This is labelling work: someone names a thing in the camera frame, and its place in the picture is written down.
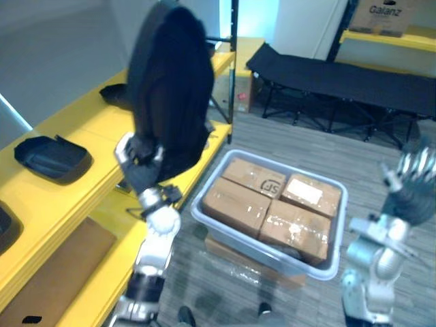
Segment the robot left five-finger hand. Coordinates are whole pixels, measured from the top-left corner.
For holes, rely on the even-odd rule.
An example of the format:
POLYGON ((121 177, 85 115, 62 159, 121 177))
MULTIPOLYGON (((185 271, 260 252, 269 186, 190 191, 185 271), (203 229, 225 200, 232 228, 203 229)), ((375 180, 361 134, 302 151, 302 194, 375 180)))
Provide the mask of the robot left five-finger hand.
POLYGON ((125 180, 138 195, 170 177, 163 145, 151 139, 143 140, 134 132, 122 136, 114 156, 125 180))

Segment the robot right five-finger hand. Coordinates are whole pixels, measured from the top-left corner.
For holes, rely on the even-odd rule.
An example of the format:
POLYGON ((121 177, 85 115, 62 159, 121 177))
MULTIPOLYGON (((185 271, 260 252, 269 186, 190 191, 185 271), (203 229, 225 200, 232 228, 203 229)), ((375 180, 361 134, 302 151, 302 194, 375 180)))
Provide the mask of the robot right five-finger hand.
POLYGON ((396 168, 380 163, 388 195, 381 212, 420 225, 435 215, 435 144, 423 136, 408 142, 396 168))

